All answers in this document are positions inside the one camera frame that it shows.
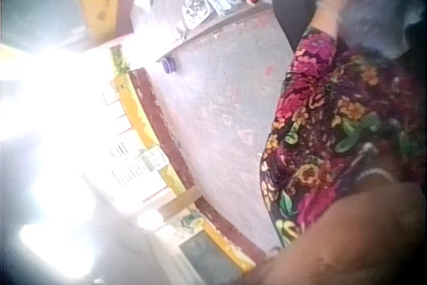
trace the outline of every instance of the pink flower print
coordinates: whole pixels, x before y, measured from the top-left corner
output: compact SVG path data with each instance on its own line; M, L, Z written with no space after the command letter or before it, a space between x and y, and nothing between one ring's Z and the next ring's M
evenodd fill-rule
M326 189L323 186L312 188L298 204L298 225L306 230L314 224L336 200L337 187L338 184Z
M294 93L281 97L276 110L276 117L284 119L291 117L296 110L302 107L303 103L300 95Z
M335 46L331 42L330 36L325 33L313 33L307 36L301 41L300 46L307 52L312 53L313 55L318 55L324 60L329 60L335 50Z
M301 56L294 60L294 73L306 73L310 76L318 77L316 58Z

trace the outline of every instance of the green plant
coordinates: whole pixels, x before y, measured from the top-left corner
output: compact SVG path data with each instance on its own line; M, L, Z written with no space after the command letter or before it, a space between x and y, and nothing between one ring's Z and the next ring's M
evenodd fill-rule
M110 49L111 58L113 60L113 68L115 76L124 75L131 70L129 63L123 55L121 45L116 45Z

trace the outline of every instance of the bracelet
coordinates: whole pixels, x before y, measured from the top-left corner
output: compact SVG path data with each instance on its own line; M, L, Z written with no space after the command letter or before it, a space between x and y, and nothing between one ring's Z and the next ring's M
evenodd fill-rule
M372 152L373 154L378 154L378 149L375 147L373 143L364 143L362 149L360 150L359 154L364 154L367 152Z
M379 176L382 176L386 178L390 183L396 183L396 178L393 177L390 173L386 172L385 170L382 170L381 168L371 168L370 170L363 171L357 178L356 181L360 182L362 179L364 179L366 176L377 174Z
M316 4L317 4L318 8L322 8L322 9L325 9L327 11L330 11L331 13L334 14L334 16L336 17L337 20L341 20L341 16L338 13L338 10L336 10L332 6L328 5L326 2L319 0Z

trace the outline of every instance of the skin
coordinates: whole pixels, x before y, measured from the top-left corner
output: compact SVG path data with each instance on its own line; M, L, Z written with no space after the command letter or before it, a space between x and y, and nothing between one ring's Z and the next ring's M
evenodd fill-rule
M270 262L264 284L389 284L423 239L424 208L413 184L344 198Z
M348 0L324 0L311 26L337 38L337 13ZM244 276L242 284L389 284L421 245L425 199L418 186L400 184L393 155L372 167L392 174L367 176L351 196L336 202L286 250Z

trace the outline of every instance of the blue container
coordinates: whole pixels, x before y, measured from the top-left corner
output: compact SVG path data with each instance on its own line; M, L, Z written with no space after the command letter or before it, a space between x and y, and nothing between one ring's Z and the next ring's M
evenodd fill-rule
M171 57L163 57L161 64L166 73L176 72L176 63Z

